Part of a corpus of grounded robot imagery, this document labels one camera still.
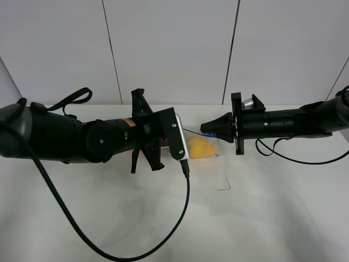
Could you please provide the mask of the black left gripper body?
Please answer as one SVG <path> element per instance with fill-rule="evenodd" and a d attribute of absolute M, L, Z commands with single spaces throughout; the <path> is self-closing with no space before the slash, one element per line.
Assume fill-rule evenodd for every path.
<path fill-rule="evenodd" d="M 136 147 L 133 150 L 131 172 L 136 173 L 139 153 L 142 152 L 153 171 L 164 167 L 161 162 L 161 145 L 167 140 L 173 159 L 180 160 L 180 130 L 174 108 L 152 111 L 145 100 L 144 89 L 131 92 L 132 120 L 136 126 Z"/>

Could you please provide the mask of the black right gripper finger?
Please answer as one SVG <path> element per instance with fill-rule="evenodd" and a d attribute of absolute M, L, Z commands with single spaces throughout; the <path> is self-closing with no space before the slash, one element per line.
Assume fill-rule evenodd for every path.
<path fill-rule="evenodd" d="M 235 129 L 232 113 L 228 112 L 215 120 L 201 124 L 200 131 L 205 134 L 213 134 L 216 138 L 228 143 L 234 143 Z"/>

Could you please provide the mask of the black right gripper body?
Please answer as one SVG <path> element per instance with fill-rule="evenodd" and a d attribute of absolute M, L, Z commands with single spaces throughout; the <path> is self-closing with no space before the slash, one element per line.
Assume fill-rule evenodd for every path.
<path fill-rule="evenodd" d="M 236 155 L 244 155 L 244 140 L 269 137 L 269 113 L 253 94 L 254 108 L 243 110 L 241 93 L 232 93 L 232 114 L 235 128 Z"/>

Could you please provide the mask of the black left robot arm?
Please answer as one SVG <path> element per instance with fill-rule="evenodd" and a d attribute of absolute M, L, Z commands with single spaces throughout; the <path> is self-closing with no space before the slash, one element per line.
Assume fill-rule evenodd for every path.
<path fill-rule="evenodd" d="M 167 141 L 176 160 L 188 157 L 182 125 L 174 108 L 152 111 L 144 90 L 132 91 L 132 116 L 112 120 L 81 122 L 75 115 L 56 114 L 69 104 L 89 101 L 92 91 L 82 88 L 54 106 L 21 98 L 1 108 L 1 120 L 14 128 L 28 142 L 39 159 L 69 163 L 106 163 L 114 155 L 132 151 L 131 172 L 135 173 L 142 152 L 153 171 L 161 163 L 161 147 Z"/>

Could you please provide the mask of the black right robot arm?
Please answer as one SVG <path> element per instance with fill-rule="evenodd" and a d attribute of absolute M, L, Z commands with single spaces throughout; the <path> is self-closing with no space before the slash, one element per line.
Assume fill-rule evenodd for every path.
<path fill-rule="evenodd" d="M 298 109 L 267 111 L 253 95 L 242 100 L 231 94 L 232 111 L 203 123 L 201 132 L 236 145 L 236 154 L 244 154 L 244 142 L 266 138 L 324 138 L 348 129 L 348 87 L 329 101 L 303 105 Z"/>

